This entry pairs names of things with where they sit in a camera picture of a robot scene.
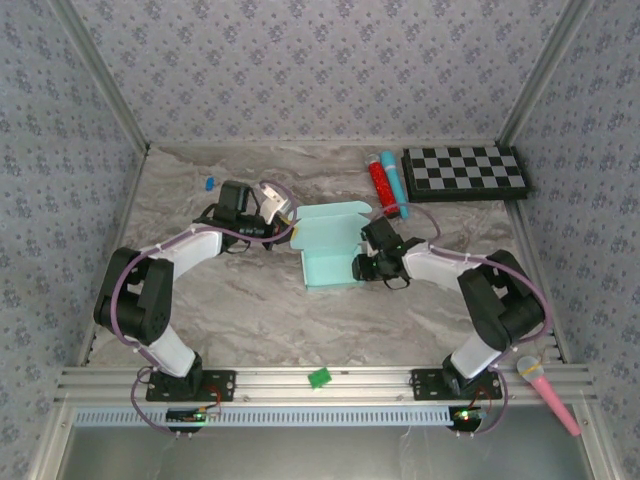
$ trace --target pink toy microphone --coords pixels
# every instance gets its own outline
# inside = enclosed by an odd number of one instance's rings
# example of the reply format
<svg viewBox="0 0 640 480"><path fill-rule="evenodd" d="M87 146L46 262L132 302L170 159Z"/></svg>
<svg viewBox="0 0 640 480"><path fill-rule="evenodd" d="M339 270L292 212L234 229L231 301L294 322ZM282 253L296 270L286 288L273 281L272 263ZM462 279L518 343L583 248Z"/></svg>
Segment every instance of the pink toy microphone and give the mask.
<svg viewBox="0 0 640 480"><path fill-rule="evenodd" d="M536 392L547 402L547 405L549 405L553 413L556 414L571 435L575 437L582 433L573 415L571 415L567 407L564 406L562 400L560 400L549 383L549 380L544 376L542 365L537 359L534 357L522 357L518 360L518 373L536 389Z"/></svg>

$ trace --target checkerboard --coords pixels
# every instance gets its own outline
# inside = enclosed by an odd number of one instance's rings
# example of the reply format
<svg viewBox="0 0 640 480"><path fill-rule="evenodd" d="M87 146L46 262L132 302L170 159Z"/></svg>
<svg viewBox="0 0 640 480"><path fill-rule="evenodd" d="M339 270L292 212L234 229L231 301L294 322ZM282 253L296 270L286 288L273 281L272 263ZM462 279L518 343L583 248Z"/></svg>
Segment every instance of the checkerboard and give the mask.
<svg viewBox="0 0 640 480"><path fill-rule="evenodd" d="M529 185L514 148L409 148L402 157L410 202L516 200Z"/></svg>

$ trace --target patterned wallpaper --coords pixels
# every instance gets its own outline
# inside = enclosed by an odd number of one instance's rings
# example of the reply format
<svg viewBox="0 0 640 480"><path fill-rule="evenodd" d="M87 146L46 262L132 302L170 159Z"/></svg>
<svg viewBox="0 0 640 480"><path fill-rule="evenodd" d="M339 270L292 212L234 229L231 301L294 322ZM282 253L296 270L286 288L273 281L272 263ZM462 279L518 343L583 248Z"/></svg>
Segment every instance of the patterned wallpaper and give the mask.
<svg viewBox="0 0 640 480"><path fill-rule="evenodd" d="M494 138L564 0L74 0L147 140Z"/></svg>
<svg viewBox="0 0 640 480"><path fill-rule="evenodd" d="M76 361L137 158L45 0L0 5L0 479Z"/></svg>
<svg viewBox="0 0 640 480"><path fill-rule="evenodd" d="M640 4L596 2L516 142L574 361L640 478Z"/></svg>

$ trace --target green block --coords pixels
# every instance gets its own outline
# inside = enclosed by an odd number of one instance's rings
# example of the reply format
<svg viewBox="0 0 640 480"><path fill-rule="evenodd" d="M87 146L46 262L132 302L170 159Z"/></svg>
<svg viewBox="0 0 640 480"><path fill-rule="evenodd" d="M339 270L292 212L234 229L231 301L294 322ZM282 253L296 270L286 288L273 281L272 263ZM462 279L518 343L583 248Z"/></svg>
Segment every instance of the green block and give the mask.
<svg viewBox="0 0 640 480"><path fill-rule="evenodd" d="M316 370L315 372L310 374L308 378L311 386L316 389L329 383L331 381L331 374L325 367L321 368L320 370Z"/></svg>

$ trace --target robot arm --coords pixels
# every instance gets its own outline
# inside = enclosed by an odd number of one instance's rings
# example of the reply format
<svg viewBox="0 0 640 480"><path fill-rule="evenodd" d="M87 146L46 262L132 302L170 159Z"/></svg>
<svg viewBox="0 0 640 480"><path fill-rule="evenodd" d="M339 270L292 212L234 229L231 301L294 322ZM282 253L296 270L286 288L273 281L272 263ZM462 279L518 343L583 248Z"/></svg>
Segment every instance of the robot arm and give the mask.
<svg viewBox="0 0 640 480"><path fill-rule="evenodd" d="M544 320L543 309L527 286L492 267L468 261L468 255L448 252L443 256L418 238L405 242L385 217L364 227L362 236L368 253L354 260L354 278L382 280L387 286L397 278L405 286L411 280L427 280L462 293L475 332L442 364L444 382L455 396L475 388L494 360ZM487 259L525 275L509 252L498 250Z"/></svg>
<svg viewBox="0 0 640 480"><path fill-rule="evenodd" d="M249 185L225 182L218 203L207 207L187 230L163 242L163 245L172 246L143 259L127 276L120 291L117 317L123 335L139 344L138 349L143 356L153 359L162 375L184 379L177 387L173 381L172 390L182 389L185 398L198 388L202 361L169 325L173 282L197 264L229 251L238 241L220 231L198 231L203 226L264 239L272 238L286 228L280 214L286 213L290 200L266 185L262 191L266 200L258 204ZM250 197L256 201L254 214L246 213ZM287 242L289 238L287 235L275 243ZM269 250L273 243L265 243L264 246ZM110 305L116 282L125 267L140 253L125 247L116 250L111 257L94 309L96 323L109 330L112 330Z"/></svg>

